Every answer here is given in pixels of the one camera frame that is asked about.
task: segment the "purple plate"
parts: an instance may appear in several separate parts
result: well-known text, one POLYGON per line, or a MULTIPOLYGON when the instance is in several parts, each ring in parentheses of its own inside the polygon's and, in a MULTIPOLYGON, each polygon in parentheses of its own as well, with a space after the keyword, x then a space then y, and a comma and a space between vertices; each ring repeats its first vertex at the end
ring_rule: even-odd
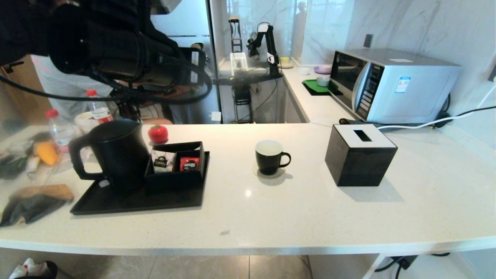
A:
POLYGON ((316 73, 321 73, 321 74, 330 74, 330 73, 331 73, 331 69, 329 69, 329 71, 319 71, 319 70, 318 70, 318 67, 315 67, 315 68, 313 68, 313 70, 314 70, 316 73))

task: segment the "microwave oven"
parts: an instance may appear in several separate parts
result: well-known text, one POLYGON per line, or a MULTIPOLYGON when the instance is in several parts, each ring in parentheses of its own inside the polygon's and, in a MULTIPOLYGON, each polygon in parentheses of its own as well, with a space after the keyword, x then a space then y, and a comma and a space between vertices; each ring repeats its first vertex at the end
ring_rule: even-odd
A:
POLYGON ((336 51, 329 92, 370 123, 426 123, 436 119, 461 66, 393 49, 336 51))

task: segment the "black tissue box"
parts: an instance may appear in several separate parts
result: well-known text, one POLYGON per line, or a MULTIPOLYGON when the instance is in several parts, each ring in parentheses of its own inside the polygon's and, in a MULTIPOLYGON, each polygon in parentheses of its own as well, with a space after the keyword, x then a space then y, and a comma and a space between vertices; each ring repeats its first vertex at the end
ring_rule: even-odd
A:
POLYGON ((378 186, 398 147, 374 125, 333 125, 325 163, 337 186, 378 186))
POLYGON ((147 192, 186 189, 195 187, 203 181, 205 175, 205 152, 201 141, 155 145, 152 150, 173 152, 176 154, 176 158, 174 159, 174 170, 172 172, 155 173, 150 155, 145 171, 145 188, 147 192), (179 171, 182 157, 198 157, 198 168, 190 171, 179 171))

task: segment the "tomato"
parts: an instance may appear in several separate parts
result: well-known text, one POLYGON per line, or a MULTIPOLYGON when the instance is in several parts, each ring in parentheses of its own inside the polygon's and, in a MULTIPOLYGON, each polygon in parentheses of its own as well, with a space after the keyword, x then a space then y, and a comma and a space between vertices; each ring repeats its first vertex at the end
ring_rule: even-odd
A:
POLYGON ((148 136, 154 143, 161 143, 169 139, 169 132, 164 126, 155 125, 148 130, 148 136))

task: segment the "mug handle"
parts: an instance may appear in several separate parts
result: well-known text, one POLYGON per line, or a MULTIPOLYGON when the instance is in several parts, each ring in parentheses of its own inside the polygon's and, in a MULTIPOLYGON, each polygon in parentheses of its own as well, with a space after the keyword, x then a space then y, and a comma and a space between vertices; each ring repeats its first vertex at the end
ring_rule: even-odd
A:
POLYGON ((284 165, 279 165, 280 168, 283 168, 283 167, 287 167, 289 165, 289 163, 291 163, 291 155, 289 153, 286 153, 286 152, 282 152, 281 153, 281 158, 282 156, 288 156, 289 157, 289 162, 285 163, 284 165))
POLYGON ((69 155, 70 161, 74 170, 79 175, 79 178, 85 180, 104 180, 105 176, 102 172, 100 173, 87 173, 84 170, 83 160, 81 159, 81 149, 83 147, 89 146, 90 141, 88 135, 73 139, 69 142, 69 155))

